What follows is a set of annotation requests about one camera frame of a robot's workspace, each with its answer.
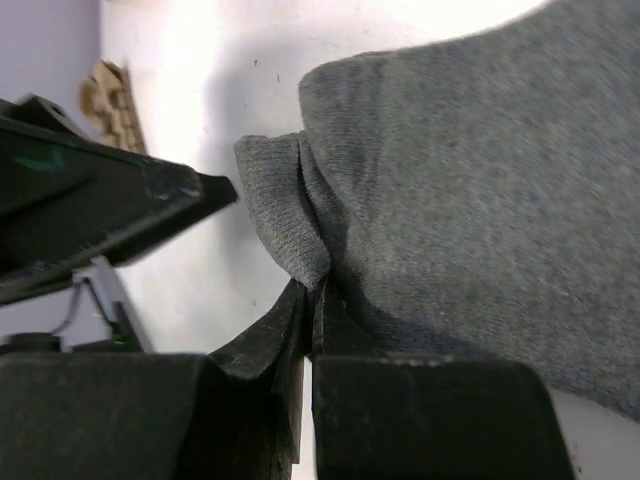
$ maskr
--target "white floor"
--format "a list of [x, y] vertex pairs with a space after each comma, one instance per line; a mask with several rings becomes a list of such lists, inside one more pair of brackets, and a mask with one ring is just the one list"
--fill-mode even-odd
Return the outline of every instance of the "white floor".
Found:
[[[240, 188], [234, 141], [301, 129], [297, 83], [313, 67], [367, 50], [468, 35], [543, 3], [102, 0], [102, 54], [128, 64], [153, 156], [227, 175]], [[216, 349], [266, 312], [287, 281], [242, 204], [122, 274], [160, 351]], [[637, 425], [588, 402], [554, 399], [580, 478], [640, 478]], [[308, 385], [305, 400], [294, 480], [314, 478]]]

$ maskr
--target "gray sweater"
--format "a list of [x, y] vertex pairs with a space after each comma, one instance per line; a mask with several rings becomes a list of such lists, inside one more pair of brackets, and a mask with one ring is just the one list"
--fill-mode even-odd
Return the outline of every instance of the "gray sweater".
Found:
[[389, 351], [498, 356], [640, 422], [640, 0], [322, 65], [246, 203]]

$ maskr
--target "gray fabric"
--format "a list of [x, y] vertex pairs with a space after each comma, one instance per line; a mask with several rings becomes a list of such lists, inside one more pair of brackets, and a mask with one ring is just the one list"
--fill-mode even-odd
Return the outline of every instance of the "gray fabric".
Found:
[[300, 83], [236, 146], [260, 238], [393, 351], [525, 361], [640, 421], [640, 2], [567, 0]]

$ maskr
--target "black wire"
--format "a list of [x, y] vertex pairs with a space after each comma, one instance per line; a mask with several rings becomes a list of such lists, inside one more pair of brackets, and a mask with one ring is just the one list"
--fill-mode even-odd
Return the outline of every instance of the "black wire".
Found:
[[64, 320], [56, 328], [51, 330], [51, 335], [58, 335], [62, 331], [66, 330], [76, 319], [78, 313], [78, 307], [80, 306], [80, 294], [82, 293], [82, 284], [76, 283], [73, 285], [73, 291], [71, 292], [71, 299], [69, 300], [69, 309]]

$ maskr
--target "white wall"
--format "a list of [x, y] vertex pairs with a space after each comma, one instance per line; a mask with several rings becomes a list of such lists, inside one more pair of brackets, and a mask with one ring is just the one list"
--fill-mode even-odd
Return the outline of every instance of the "white wall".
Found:
[[[82, 79], [100, 55], [99, 0], [0, 0], [0, 98], [28, 93], [58, 105], [85, 131], [91, 127], [76, 105]], [[49, 331], [65, 316], [68, 292], [0, 308], [0, 337]], [[69, 343], [99, 340], [104, 328], [83, 297]]]

